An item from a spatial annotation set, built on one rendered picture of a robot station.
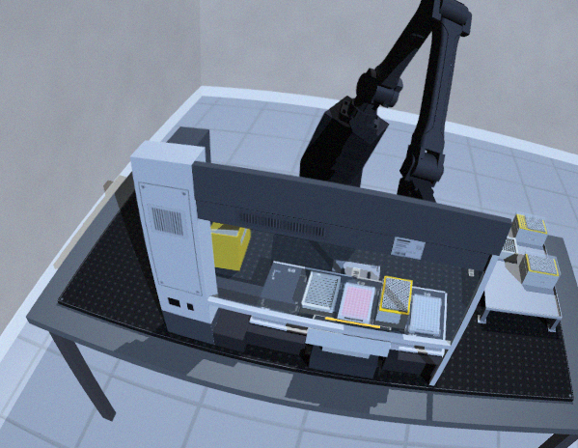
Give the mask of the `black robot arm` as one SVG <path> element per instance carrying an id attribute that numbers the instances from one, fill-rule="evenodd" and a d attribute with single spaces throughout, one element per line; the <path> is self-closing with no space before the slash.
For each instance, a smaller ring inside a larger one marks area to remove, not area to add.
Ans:
<path id="1" fill-rule="evenodd" d="M 397 103 L 403 88 L 400 76 L 432 31 L 420 116 L 399 170 L 398 195 L 436 203 L 432 187 L 444 173 L 444 131 L 455 55 L 459 38 L 470 35 L 471 22 L 468 8 L 456 0 L 421 0 L 382 63 L 360 76 L 356 98 L 341 105 L 341 119 L 376 133 L 376 110 Z"/>

